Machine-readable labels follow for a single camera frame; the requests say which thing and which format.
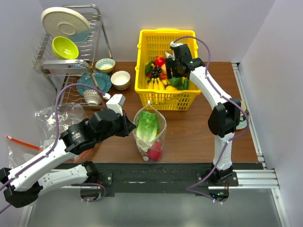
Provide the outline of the crumpled clear plastic bag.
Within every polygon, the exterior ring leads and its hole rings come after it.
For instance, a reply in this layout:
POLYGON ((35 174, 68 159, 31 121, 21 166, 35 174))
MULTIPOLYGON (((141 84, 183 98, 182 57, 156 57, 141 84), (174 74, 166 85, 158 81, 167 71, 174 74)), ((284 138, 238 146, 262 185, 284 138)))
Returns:
MULTIPOLYGON (((83 119, 87 118, 87 114, 80 104, 67 103, 58 105, 58 119, 59 119, 59 133, 64 132, 69 126, 80 123, 83 119)), ((42 130, 40 137, 40 147, 43 146, 43 150, 46 147, 44 145, 45 140, 55 140, 56 136, 56 118, 55 118, 55 106, 51 106, 36 112, 36 121, 42 130)))

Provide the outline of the cream ceramic bowl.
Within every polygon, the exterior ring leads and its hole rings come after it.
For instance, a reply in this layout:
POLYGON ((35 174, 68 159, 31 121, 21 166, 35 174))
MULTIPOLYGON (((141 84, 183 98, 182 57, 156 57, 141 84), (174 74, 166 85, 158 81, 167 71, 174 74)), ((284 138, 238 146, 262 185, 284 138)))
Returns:
POLYGON ((131 75, 127 71, 117 71, 111 76, 111 83, 117 90, 126 90, 130 86, 131 75))

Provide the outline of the yellow plastic basket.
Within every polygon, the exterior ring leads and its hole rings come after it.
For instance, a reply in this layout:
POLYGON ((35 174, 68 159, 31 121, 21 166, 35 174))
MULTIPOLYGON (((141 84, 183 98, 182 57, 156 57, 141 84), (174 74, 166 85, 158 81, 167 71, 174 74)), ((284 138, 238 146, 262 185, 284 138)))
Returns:
POLYGON ((193 82, 187 90, 155 90, 148 89, 148 77, 145 75, 145 66, 157 57, 166 57, 165 52, 171 52, 170 43, 180 38, 178 43, 187 44, 193 58, 198 57, 197 41, 188 36, 195 36, 192 30, 178 29, 143 29, 140 31, 137 45, 137 64, 135 67, 135 86, 143 106, 150 104, 156 110, 186 111, 195 97, 201 93, 193 82))

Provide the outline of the mint green saucer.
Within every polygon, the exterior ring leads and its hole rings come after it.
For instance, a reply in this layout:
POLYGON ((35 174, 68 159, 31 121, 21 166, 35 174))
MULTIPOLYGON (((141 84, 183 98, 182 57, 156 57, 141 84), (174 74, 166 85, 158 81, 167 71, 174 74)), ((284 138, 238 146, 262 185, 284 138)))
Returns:
POLYGON ((247 120, 245 118, 241 119, 236 130, 242 130, 247 127, 247 120))

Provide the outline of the yellow toy bananas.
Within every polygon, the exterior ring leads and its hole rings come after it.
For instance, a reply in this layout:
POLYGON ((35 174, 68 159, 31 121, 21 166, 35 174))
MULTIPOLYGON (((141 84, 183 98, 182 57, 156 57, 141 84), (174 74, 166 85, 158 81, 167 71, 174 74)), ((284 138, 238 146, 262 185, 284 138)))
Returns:
POLYGON ((165 90, 165 86, 159 78, 148 81, 147 88, 154 90, 165 90))

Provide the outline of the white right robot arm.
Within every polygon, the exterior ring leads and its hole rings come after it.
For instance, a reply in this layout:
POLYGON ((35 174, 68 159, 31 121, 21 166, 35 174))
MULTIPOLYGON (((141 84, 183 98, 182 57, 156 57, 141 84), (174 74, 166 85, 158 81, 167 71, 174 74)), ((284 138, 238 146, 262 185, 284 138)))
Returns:
POLYGON ((203 180, 223 185, 233 172, 232 139, 240 122, 241 102, 228 95, 209 74, 200 58, 193 58, 187 44, 170 43, 172 57, 165 60, 168 78, 186 77, 207 99, 212 112, 208 128, 214 135, 214 159, 211 170, 203 180))

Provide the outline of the dotted clear zip bag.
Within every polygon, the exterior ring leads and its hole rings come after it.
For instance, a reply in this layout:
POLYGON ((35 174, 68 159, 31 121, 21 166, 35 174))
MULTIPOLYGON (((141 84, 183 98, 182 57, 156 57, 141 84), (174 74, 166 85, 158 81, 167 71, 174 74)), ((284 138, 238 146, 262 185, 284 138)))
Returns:
POLYGON ((134 117, 133 130, 137 148, 145 162, 157 162, 163 154, 167 122, 148 101, 134 117))

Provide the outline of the cream speckled mug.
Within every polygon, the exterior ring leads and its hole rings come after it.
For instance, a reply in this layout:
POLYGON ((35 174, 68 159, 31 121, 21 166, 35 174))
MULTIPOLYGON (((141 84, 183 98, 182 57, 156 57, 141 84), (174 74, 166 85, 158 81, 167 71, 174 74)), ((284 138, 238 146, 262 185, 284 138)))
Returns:
MULTIPOLYGON (((246 104, 241 100, 241 109, 243 110, 243 112, 247 115, 248 114, 248 110, 246 107, 246 104)), ((246 120, 244 113, 240 112, 240 122, 243 122, 246 120)))

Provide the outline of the lime green bowl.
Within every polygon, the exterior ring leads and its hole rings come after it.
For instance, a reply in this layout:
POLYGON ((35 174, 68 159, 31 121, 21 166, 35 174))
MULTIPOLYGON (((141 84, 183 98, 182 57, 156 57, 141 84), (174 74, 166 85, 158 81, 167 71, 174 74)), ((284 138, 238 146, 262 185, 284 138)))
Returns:
POLYGON ((76 44, 64 36, 57 36, 53 39, 52 51, 59 60, 73 60, 79 55, 76 44))

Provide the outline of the toy peach apple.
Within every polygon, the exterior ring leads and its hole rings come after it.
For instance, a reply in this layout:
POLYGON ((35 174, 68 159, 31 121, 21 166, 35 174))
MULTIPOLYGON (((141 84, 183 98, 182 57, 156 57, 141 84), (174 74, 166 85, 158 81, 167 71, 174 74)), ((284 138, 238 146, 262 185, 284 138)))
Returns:
POLYGON ((163 65, 161 66, 161 70, 162 70, 162 74, 164 74, 164 75, 167 74, 166 65, 165 65, 165 64, 163 64, 163 65))

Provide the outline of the patterned grey bowl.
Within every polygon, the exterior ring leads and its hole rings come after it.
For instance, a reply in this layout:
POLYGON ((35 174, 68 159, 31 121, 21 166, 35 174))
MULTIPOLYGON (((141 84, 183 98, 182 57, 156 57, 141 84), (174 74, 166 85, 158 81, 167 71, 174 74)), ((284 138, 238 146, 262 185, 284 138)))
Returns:
POLYGON ((103 104, 100 93, 93 89, 84 91, 83 97, 85 102, 90 106, 98 106, 103 104))

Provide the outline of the long dark cucumber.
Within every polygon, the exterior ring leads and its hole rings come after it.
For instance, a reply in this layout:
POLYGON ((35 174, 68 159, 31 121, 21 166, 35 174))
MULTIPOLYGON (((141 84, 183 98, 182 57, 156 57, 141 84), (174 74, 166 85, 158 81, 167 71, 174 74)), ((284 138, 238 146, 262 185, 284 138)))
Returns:
POLYGON ((148 63, 145 65, 144 73, 145 73, 146 76, 148 76, 148 74, 152 71, 152 69, 153 69, 153 64, 154 64, 154 61, 150 61, 150 62, 148 62, 148 63))

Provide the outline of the small green cucumber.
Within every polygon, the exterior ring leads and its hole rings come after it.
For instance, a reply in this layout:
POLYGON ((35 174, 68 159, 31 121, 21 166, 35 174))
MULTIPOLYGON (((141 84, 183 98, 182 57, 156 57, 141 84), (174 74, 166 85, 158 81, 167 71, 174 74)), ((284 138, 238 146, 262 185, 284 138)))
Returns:
POLYGON ((189 79, 183 78, 182 85, 178 87, 178 90, 188 90, 189 88, 189 79))

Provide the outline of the green bell pepper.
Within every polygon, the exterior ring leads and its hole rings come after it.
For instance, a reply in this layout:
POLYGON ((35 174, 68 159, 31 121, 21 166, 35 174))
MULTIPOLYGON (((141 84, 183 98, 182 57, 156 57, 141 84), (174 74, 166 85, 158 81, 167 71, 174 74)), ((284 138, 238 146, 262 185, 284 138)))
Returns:
POLYGON ((182 85, 182 78, 171 78, 168 79, 169 83, 173 87, 179 87, 182 85))

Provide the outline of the yellow toy fruit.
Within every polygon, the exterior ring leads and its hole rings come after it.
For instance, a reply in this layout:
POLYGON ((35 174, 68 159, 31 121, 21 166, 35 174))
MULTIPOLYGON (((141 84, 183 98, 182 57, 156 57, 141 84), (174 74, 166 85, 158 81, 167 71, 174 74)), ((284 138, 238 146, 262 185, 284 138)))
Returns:
POLYGON ((173 86, 166 86, 165 90, 166 91, 178 91, 178 89, 176 87, 173 87, 173 86))

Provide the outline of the black toy grapes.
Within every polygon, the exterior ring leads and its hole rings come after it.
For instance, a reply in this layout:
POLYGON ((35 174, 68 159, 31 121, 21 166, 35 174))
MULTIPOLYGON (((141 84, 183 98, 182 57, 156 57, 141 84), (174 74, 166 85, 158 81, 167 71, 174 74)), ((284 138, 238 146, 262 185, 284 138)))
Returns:
POLYGON ((152 68, 151 70, 151 78, 158 78, 160 76, 160 74, 162 73, 162 68, 155 66, 154 68, 152 68))

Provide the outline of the red toy dragon fruit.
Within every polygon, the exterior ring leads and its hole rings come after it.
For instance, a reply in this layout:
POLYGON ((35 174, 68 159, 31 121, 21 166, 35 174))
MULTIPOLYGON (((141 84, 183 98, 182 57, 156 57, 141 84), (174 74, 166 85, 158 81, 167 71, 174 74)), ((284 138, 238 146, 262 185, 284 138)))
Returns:
POLYGON ((155 141, 153 145, 145 152, 145 156, 152 161, 158 161, 162 155, 162 143, 155 141))

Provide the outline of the green toy lettuce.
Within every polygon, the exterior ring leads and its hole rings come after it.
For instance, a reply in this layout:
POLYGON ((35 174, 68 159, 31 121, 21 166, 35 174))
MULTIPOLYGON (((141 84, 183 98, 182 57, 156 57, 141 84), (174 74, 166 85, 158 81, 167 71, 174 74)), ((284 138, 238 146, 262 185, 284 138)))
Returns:
POLYGON ((137 122, 136 135, 145 143, 150 143, 159 130, 158 117, 155 113, 141 111, 137 122))

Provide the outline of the teal patterned small bowl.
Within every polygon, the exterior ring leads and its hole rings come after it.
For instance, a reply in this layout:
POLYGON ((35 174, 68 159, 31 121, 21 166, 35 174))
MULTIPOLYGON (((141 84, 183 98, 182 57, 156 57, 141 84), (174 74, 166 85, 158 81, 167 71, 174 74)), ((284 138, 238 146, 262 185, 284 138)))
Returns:
POLYGON ((103 58, 96 62, 95 69, 103 73, 110 73, 113 71, 115 65, 116 62, 113 59, 103 58))

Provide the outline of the teal scalloped plate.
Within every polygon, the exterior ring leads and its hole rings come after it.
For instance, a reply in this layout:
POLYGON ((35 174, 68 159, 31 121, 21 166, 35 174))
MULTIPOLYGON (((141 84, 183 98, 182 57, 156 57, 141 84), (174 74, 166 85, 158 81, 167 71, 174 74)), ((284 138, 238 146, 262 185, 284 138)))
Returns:
MULTIPOLYGON (((108 93, 112 83, 110 80, 110 77, 103 72, 98 72, 95 71, 93 73, 95 80, 97 82, 97 85, 99 87, 99 90, 101 90, 104 93, 108 93)), ((77 81, 78 84, 85 84, 85 85, 89 85, 92 87, 95 87, 93 80, 90 77, 89 73, 85 73, 83 76, 80 77, 80 79, 77 81)), ((77 86, 77 91, 83 96, 83 93, 89 90, 89 87, 85 87, 85 86, 77 86)))

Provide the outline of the grey toy fish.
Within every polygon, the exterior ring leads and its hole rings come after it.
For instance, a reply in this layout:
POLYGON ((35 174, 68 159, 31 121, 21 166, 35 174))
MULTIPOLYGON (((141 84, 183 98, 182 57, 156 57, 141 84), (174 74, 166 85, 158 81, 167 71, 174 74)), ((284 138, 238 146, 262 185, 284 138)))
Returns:
POLYGON ((172 58, 173 54, 169 51, 165 51, 165 56, 166 56, 166 58, 172 58))

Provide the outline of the metal dish rack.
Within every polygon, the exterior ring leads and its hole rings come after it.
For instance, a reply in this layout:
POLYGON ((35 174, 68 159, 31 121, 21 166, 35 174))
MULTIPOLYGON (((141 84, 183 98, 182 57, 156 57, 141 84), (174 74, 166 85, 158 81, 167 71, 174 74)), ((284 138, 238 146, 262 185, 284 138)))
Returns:
POLYGON ((33 68, 46 78, 55 94, 86 75, 96 85, 93 72, 97 70, 101 37, 112 58, 99 7, 95 4, 50 7, 42 12, 41 22, 45 34, 33 68))

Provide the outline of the large cream blue plate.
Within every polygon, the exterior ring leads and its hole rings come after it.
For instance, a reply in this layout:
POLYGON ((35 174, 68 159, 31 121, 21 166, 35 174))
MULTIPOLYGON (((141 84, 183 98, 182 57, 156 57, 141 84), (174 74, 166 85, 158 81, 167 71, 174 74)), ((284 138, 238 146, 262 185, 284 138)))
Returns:
POLYGON ((52 37, 63 36, 76 44, 87 41, 91 32, 91 25, 82 14, 65 7, 45 9, 41 15, 41 22, 52 37))

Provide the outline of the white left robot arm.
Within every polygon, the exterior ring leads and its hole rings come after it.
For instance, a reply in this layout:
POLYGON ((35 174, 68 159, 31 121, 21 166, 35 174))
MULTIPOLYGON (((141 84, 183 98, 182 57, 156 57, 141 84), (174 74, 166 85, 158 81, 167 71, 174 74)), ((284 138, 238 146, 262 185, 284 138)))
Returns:
POLYGON ((125 112, 117 114, 109 108, 69 126, 60 134, 58 141, 26 163, 0 170, 0 181, 3 184, 0 190, 6 202, 15 208, 22 208, 51 190, 69 185, 104 188, 99 183, 99 172, 91 161, 64 171, 52 170, 112 136, 128 136, 135 128, 125 112))

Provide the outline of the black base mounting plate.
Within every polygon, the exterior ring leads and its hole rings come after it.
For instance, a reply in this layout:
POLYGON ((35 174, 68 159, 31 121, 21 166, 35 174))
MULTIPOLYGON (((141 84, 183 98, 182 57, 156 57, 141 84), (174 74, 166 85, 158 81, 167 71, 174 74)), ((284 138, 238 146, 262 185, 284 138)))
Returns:
POLYGON ((83 163, 88 183, 100 183, 106 196, 117 193, 186 193, 186 188, 207 193, 209 187, 227 189, 238 186, 232 170, 210 173, 212 165, 203 163, 83 163))

